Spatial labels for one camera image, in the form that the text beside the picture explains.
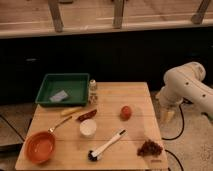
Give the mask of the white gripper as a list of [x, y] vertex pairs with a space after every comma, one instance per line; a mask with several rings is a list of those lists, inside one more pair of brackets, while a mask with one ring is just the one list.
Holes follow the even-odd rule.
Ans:
[[162, 87], [157, 93], [157, 99], [162, 113], [161, 121], [163, 123], [168, 123], [175, 114], [173, 109], [183, 102], [183, 98], [168, 87]]

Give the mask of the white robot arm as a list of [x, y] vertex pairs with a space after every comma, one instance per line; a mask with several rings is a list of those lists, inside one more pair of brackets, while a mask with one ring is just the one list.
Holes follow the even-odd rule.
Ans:
[[205, 68], [198, 62], [169, 69], [163, 77], [164, 86], [158, 93], [159, 104], [169, 109], [187, 99], [213, 121], [213, 88], [203, 83], [205, 76]]

